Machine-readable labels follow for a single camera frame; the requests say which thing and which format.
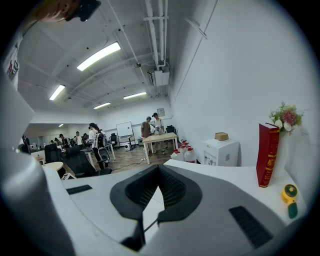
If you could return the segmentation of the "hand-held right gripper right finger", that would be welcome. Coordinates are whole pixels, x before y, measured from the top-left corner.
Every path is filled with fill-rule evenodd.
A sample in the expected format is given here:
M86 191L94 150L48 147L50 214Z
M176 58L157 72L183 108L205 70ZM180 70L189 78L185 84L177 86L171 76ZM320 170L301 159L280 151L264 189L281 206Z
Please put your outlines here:
M299 228L286 225L262 202L236 185L171 167L202 190L198 207L186 219L164 222L146 244L147 256L273 256Z

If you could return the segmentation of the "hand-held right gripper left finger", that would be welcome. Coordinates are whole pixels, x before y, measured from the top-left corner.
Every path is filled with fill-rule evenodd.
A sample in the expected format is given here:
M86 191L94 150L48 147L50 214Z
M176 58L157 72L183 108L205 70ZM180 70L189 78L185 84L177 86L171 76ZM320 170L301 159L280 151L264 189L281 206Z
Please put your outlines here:
M134 235L136 220L122 217L110 200L116 183L147 169L140 166L113 174L61 180L57 171L44 167L55 209L66 228L76 256L134 256L121 244Z

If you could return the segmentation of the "round beige table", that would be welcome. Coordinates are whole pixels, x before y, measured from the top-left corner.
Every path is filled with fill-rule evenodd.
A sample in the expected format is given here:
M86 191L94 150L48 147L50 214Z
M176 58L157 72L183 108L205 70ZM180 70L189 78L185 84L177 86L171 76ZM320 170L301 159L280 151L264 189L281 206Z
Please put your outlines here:
M56 161L56 162L50 162L50 163L46 163L42 166L44 169L52 169L57 171L58 173L65 173L65 169L64 169L64 163L61 161Z

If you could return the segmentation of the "white mesh office chair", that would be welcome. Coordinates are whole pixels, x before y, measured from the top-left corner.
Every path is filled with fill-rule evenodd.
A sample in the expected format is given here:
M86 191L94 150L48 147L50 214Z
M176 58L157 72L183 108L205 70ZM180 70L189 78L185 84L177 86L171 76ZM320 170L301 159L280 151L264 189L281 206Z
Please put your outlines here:
M108 150L105 147L98 149L98 155L100 157L99 163L108 164L111 160Z

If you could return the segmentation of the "white desk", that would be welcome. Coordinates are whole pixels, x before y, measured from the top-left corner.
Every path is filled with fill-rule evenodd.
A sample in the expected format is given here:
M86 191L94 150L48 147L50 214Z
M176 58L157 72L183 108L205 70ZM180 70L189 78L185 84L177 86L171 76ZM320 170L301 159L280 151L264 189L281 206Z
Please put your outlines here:
M286 225L289 225L294 220L302 218L308 214L306 203L303 197L299 195L297 197L297 216L289 218L287 206L285 206L284 201L281 199L281 193L285 185L295 184L288 173L281 175L280 178L270 181L268 187L262 188L258 186L257 175L254 167L211 166L187 163L173 159L168 160L164 165L170 168L176 167L185 169L207 177L214 177L232 183L266 205L276 213ZM149 242L158 231L158 224L153 219L159 213L159 210L163 209L164 201L160 189L158 188L143 212L143 225L145 228L144 235L147 242Z

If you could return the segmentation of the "white cabinet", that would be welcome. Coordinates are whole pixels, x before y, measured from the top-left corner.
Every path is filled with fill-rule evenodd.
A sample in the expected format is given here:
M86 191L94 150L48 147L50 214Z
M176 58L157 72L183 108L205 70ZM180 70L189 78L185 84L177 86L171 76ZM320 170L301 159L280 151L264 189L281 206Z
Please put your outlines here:
M209 139L203 142L203 164L209 166L236 167L239 157L239 141Z

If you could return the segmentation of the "whiteboard on stand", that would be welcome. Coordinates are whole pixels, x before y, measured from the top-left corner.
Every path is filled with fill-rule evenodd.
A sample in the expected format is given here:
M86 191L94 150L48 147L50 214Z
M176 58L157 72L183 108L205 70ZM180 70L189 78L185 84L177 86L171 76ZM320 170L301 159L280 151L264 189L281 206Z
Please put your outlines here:
M136 145L134 130L131 121L117 124L116 132L120 145L124 143L130 143L132 146Z

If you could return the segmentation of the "red hardcover book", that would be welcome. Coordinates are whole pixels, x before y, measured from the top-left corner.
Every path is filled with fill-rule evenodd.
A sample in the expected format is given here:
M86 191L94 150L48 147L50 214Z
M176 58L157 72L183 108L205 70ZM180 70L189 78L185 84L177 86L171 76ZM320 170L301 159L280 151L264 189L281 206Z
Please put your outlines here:
M280 128L271 124L259 124L259 147L256 163L258 186L266 188L276 163Z

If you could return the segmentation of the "yellow green handheld fan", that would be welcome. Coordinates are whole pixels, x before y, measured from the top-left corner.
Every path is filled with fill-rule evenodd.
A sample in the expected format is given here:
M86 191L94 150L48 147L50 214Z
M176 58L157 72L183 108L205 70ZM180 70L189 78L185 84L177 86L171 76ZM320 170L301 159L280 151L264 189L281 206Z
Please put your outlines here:
M284 186L281 192L281 199L287 206L288 217L294 219L298 215L298 189L293 184Z

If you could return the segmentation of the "person's grey printed shirt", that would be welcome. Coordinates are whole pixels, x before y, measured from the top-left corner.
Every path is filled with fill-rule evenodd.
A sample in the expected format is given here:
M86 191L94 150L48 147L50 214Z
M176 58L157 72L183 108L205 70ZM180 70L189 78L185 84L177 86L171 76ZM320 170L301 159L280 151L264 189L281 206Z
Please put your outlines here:
M34 115L18 92L18 52L22 40L22 29L19 28L0 57L0 150L11 150L23 143L22 135Z

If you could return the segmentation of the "light wooden table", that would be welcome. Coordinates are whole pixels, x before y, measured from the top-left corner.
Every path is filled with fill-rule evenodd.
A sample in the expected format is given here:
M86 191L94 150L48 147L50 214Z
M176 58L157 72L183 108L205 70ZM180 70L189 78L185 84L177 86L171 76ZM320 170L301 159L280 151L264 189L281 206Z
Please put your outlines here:
M169 133L160 134L160 135L151 135L142 140L142 143L144 146L145 158L148 165L150 164L150 158L149 158L149 151L147 150L147 145L148 145L148 148L151 150L151 153L153 154L154 153L153 143L164 142L164 141L172 141L173 148L175 150L177 150L179 147L178 137L174 132L169 132Z

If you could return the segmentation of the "pink flower bouquet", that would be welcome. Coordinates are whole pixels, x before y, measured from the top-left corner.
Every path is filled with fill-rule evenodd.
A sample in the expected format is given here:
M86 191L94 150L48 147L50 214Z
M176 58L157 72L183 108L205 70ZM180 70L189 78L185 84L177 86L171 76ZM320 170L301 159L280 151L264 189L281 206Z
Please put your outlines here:
M297 112L294 104L286 105L281 103L276 110L271 110L269 119L271 124L279 128L279 143L277 148L277 156L273 169L273 177L279 178L285 172L285 165L289 155L289 136L296 127L302 124L302 113Z

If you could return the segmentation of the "white ceiling air unit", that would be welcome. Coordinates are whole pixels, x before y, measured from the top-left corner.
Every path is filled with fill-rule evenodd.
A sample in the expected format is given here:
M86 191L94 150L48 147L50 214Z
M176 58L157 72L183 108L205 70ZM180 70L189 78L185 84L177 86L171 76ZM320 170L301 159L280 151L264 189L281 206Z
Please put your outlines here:
M169 84L170 70L167 66L160 70L148 70L147 76L152 86L160 87Z

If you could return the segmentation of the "white ceiling pipe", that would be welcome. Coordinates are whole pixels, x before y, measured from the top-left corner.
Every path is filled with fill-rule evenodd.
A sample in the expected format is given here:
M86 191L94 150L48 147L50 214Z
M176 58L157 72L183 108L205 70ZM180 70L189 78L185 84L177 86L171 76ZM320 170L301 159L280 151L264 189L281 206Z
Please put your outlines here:
M151 35L151 42L152 42L152 48L153 48L153 54L154 54L154 63L155 63L156 69L159 70L159 55L158 55L155 24L153 20L154 16L153 16L152 3L151 3L151 0L144 0L144 1L146 6L146 12L147 12L146 18L149 23L149 29L150 29L150 35Z
M164 3L163 0L158 0L158 16L164 17ZM159 20L159 51L160 63L163 65L165 61L165 42L164 42L164 19Z
M164 65L167 59L168 7L169 0L164 0Z

